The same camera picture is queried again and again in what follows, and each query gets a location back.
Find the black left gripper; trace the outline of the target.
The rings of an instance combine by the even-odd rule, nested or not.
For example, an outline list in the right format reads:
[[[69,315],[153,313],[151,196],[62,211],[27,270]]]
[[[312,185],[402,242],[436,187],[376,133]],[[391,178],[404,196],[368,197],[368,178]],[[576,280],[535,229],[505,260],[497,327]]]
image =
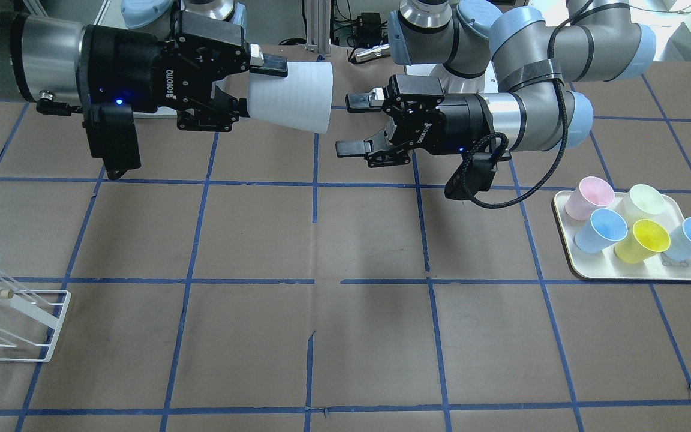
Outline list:
[[[337,140],[338,158],[367,159],[368,167],[408,164],[415,149],[460,155],[493,131],[483,98],[444,92],[438,77],[391,76],[384,87],[345,96],[348,113],[384,112],[391,120],[368,140]]]

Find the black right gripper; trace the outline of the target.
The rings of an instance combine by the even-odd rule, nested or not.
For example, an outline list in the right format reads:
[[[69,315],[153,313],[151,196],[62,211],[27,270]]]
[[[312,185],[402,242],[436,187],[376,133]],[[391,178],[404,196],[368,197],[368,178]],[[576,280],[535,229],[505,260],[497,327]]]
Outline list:
[[[88,25],[79,60],[79,97],[84,107],[103,102],[129,104],[133,112],[159,107],[178,112],[179,127],[230,131],[249,118],[247,99],[235,98],[217,82],[241,72],[287,77],[284,56],[264,53],[246,41],[239,25],[175,11],[171,35]]]

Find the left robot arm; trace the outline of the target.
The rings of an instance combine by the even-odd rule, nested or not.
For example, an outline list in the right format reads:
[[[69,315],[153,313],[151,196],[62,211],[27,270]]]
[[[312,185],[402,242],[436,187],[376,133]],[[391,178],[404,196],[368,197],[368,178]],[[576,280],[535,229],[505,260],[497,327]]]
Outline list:
[[[387,20],[398,65],[439,65],[443,77],[391,76],[346,96],[350,113],[383,112],[384,129],[339,140],[338,158],[370,167],[408,164],[410,153],[461,155],[481,137],[506,135],[511,151],[551,151],[562,139],[554,85],[631,79],[647,71],[656,35],[633,22],[626,1],[570,1],[569,23],[551,27],[525,6],[487,1],[403,1]]]

